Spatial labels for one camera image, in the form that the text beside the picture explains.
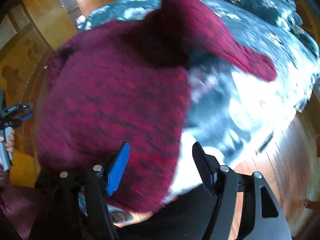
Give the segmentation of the person's left hand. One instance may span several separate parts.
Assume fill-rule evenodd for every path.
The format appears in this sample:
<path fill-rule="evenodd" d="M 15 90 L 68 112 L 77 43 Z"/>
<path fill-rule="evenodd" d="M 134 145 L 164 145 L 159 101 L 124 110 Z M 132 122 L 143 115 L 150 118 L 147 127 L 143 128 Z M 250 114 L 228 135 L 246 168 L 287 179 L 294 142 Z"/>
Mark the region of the person's left hand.
<path fill-rule="evenodd" d="M 1 166 L 8 172 L 12 166 L 12 153 L 14 152 L 14 131 L 11 127 L 1 130 Z"/>

